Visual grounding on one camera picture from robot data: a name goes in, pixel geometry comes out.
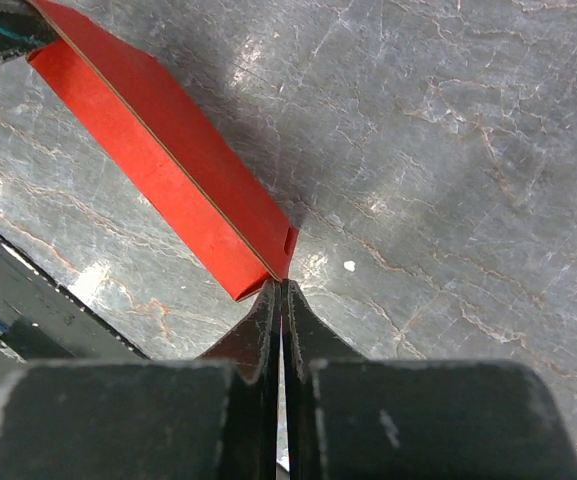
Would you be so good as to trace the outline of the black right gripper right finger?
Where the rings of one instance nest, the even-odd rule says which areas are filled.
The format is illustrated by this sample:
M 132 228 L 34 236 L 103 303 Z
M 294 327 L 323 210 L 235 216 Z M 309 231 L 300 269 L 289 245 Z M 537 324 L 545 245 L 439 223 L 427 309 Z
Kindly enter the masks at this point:
M 508 360 L 370 360 L 281 287 L 294 479 L 577 479 L 541 378 Z

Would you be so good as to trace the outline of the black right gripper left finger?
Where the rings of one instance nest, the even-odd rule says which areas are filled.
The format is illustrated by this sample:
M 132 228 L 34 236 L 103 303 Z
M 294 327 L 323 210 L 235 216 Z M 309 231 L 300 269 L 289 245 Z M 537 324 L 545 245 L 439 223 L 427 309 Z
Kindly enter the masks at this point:
M 272 479 L 278 282 L 193 360 L 34 362 L 0 387 L 0 479 Z

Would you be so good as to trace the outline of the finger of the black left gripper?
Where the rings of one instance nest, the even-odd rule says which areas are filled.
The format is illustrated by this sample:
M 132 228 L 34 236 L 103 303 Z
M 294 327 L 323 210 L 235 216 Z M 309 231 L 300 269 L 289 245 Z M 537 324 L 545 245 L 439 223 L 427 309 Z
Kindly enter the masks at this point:
M 0 65 L 57 40 L 56 31 L 29 1 L 0 1 Z

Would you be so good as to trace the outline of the red paper box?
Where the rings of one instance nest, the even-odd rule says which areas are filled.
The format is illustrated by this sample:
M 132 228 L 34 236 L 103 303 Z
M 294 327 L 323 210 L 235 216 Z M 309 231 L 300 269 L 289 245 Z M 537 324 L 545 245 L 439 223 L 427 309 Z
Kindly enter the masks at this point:
M 74 9 L 36 9 L 58 38 L 29 64 L 216 281 L 240 301 L 285 279 L 296 228 L 169 71 Z

